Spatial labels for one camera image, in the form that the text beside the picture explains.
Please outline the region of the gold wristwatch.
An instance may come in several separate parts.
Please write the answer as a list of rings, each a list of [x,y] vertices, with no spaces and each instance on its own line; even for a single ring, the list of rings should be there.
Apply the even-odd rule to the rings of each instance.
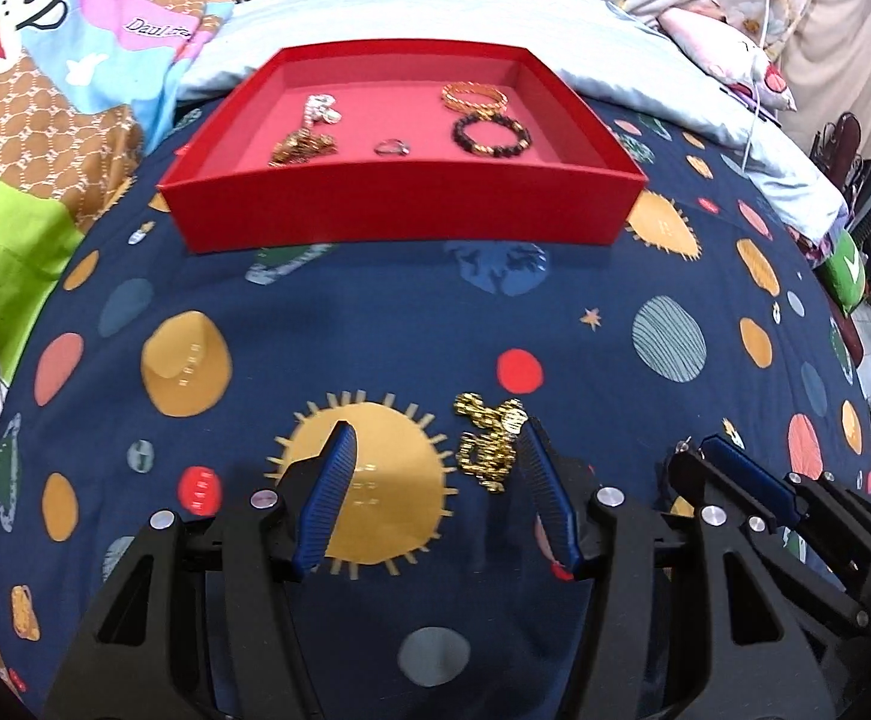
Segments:
[[[314,133],[310,128],[301,127],[287,133],[286,137],[276,143],[269,154],[268,164],[271,167],[304,164],[335,151],[337,151],[337,142],[331,135]]]

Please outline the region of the red jewelry tray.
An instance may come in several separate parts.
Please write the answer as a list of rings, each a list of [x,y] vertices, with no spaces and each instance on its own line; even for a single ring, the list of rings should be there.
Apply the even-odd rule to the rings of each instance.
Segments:
[[[447,109],[447,83],[502,114]],[[337,151],[271,167],[287,133]],[[613,244],[647,179],[600,117],[523,47],[371,39],[289,47],[179,149],[159,190],[196,254],[324,242]]]

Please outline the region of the light blue pillow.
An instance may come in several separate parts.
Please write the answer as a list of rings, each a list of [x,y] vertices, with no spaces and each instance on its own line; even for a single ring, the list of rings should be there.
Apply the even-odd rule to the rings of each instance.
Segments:
[[[681,125],[737,151],[780,221],[817,241],[847,203],[777,125],[733,101],[675,43],[603,0],[250,0],[235,5],[177,96],[235,88],[286,47],[455,39],[523,47],[575,91]]]

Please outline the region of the small pink floral pillow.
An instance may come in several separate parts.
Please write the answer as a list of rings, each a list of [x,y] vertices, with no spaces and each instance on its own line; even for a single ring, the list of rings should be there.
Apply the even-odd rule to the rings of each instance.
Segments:
[[[759,101],[762,107],[795,112],[794,93],[766,52],[722,21],[669,8],[657,23],[686,57],[722,85]]]

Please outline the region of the colourful monkey cartoon blanket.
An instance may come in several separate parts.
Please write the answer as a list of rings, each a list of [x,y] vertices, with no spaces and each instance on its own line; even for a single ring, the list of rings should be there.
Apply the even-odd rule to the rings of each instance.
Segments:
[[[169,133],[230,0],[0,0],[0,418],[77,244]]]

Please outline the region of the green object with swoosh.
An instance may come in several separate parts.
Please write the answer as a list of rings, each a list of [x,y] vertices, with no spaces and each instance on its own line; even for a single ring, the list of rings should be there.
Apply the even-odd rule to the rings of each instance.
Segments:
[[[815,273],[844,314],[852,314],[865,298],[865,257],[849,232],[839,232],[833,252],[818,266]]]

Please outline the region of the gold woven bangle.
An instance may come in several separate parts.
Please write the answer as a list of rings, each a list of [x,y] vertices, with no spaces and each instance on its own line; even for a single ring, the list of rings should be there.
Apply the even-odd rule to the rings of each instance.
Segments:
[[[509,107],[502,89],[476,82],[447,83],[440,90],[440,99],[447,109],[461,114],[502,114]]]

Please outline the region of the navy planet print bedsheet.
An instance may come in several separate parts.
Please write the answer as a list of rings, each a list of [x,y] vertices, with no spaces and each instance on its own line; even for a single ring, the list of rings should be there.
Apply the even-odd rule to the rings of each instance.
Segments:
[[[871,494],[868,406],[828,296],[737,160],[611,104],[662,236],[196,255],[156,206],[172,137],[76,250],[0,424],[0,650],[31,709],[139,528],[268,488],[359,433],[333,546],[292,592],[333,718],[549,718],[587,609],[520,476],[456,465],[476,394],[522,401],[603,483],[668,504],[678,440]]]

